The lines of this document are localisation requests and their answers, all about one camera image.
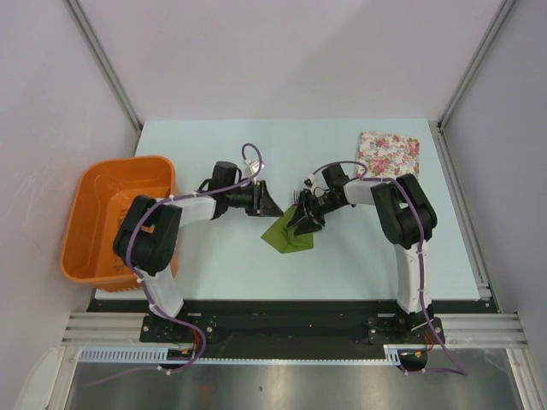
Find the iridescent fork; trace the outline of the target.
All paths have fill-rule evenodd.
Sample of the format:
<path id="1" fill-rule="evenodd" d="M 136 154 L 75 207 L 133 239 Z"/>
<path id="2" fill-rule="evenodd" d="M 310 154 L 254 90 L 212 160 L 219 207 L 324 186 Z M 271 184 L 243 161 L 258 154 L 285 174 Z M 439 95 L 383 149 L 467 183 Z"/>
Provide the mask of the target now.
<path id="1" fill-rule="evenodd" d="M 293 205 L 296 207 L 299 203 L 299 199 L 300 199 L 300 192 L 298 190 L 294 190 L 293 191 L 293 200 L 292 200 L 292 203 Z"/>

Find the green paper napkin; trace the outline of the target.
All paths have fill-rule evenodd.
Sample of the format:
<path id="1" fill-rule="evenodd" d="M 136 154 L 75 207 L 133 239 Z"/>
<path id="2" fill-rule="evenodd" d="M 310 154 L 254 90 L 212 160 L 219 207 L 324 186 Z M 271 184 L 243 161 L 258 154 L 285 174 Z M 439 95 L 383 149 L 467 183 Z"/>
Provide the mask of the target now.
<path id="1" fill-rule="evenodd" d="M 312 234 L 295 235 L 287 224 L 294 215 L 296 207 L 290 206 L 261 236 L 261 239 L 281 254 L 311 250 L 314 247 Z"/>

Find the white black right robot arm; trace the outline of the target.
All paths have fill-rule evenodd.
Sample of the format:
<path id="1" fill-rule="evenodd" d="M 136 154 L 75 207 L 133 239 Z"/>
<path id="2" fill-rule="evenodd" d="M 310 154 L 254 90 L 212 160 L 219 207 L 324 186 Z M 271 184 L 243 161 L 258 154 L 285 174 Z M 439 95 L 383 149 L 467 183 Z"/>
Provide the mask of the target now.
<path id="1" fill-rule="evenodd" d="M 327 214 L 345 206 L 375 207 L 381 230 L 394 246 L 397 260 L 397 311 L 393 332 L 405 343 L 423 334 L 438 337 L 433 323 L 432 300 L 426 280 L 426 252 L 438 217 L 417 178 L 407 173 L 397 178 L 364 175 L 351 178 L 333 162 L 318 169 L 326 182 L 325 193 L 315 193 L 315 176 L 296 195 L 296 209 L 286 227 L 297 236 L 320 231 Z"/>

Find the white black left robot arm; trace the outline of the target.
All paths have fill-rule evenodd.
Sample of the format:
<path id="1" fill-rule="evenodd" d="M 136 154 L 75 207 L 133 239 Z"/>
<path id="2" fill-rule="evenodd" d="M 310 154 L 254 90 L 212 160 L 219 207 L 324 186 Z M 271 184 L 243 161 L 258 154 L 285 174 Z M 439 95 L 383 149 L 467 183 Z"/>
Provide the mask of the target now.
<path id="1" fill-rule="evenodd" d="M 218 219 L 229 208 L 242 208 L 250 217 L 283 215 L 270 196 L 267 183 L 256 178 L 261 163 L 249 162 L 248 167 L 250 176 L 244 179 L 236 164 L 218 161 L 211 177 L 188 196 L 136 196 L 116 233 L 113 251 L 136 273 L 150 311 L 162 317 L 158 329 L 170 341 L 183 339 L 189 331 L 188 319 L 179 314 L 184 300 L 175 289 L 170 267 L 179 229 Z"/>

